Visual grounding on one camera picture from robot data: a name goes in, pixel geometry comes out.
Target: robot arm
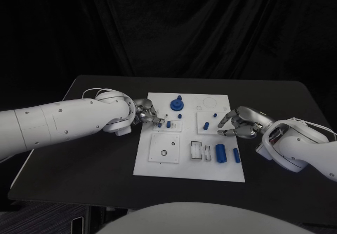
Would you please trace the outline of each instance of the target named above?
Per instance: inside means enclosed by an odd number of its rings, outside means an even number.
[[[118,136],[131,124],[165,122],[152,101],[131,100],[118,91],[95,99],[82,98],[0,112],[0,161],[44,146],[78,139],[101,129]]]
[[[261,132],[263,143],[257,152],[267,159],[294,172],[300,172],[310,163],[329,179],[337,181],[337,141],[329,142],[304,121],[275,122],[264,113],[244,106],[227,114],[218,127],[222,128],[229,120],[235,129],[219,130],[219,135],[254,138]]]

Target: table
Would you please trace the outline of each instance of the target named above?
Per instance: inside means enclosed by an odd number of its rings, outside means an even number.
[[[149,92],[228,95],[232,108],[251,106],[277,120],[297,117],[329,126],[306,86],[294,81],[80,76],[65,100],[101,87],[131,98]],[[208,202],[288,221],[337,225],[337,183],[311,166],[294,173],[258,155],[261,137],[238,139],[247,183],[235,183],[133,175],[140,134],[142,124],[124,136],[101,131],[35,150],[9,198],[130,209]]]

